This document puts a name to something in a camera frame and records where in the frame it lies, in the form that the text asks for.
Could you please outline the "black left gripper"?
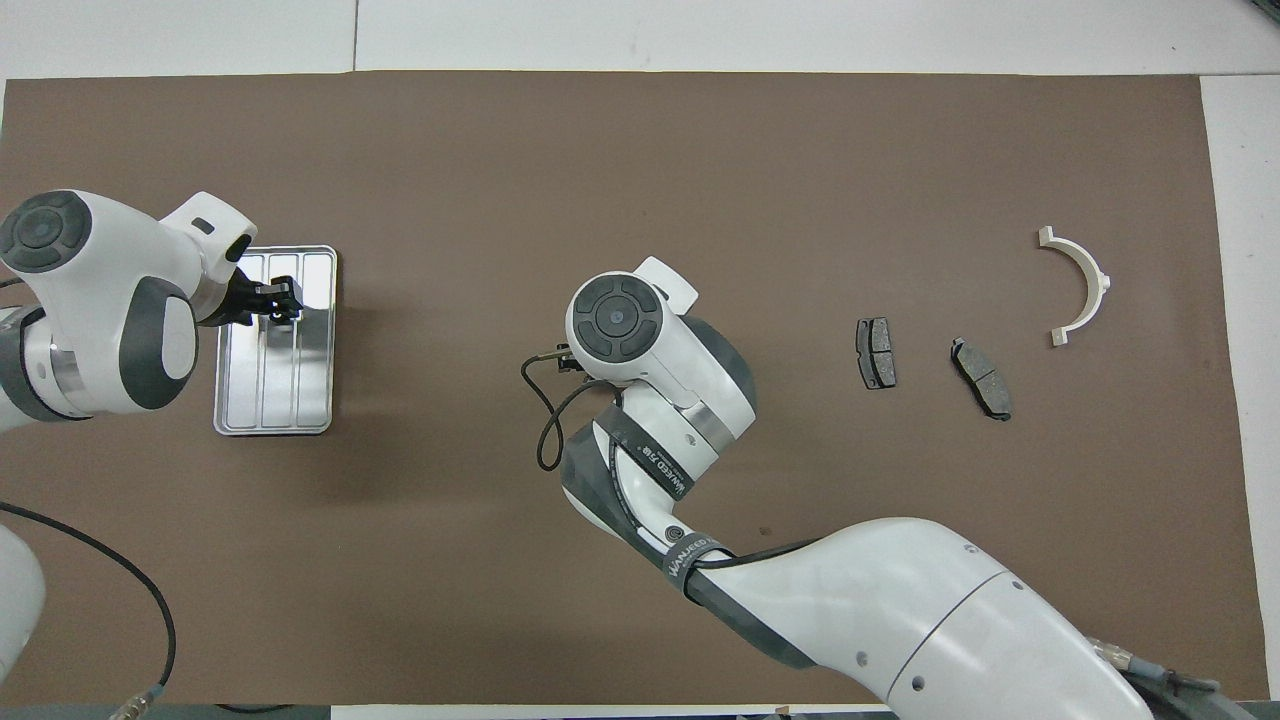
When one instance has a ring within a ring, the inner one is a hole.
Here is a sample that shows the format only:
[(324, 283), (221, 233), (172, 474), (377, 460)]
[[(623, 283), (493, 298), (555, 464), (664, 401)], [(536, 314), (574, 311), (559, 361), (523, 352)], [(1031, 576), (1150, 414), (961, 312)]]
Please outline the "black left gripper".
[(265, 315), (273, 324), (291, 324), (300, 319), (302, 307), (296, 304), (276, 304), (276, 300), (297, 300), (296, 292), (293, 277), (275, 277), (271, 283), (262, 283), (251, 281), (242, 269), (236, 268), (223, 301), (205, 319), (205, 325), (251, 325), (255, 315)]

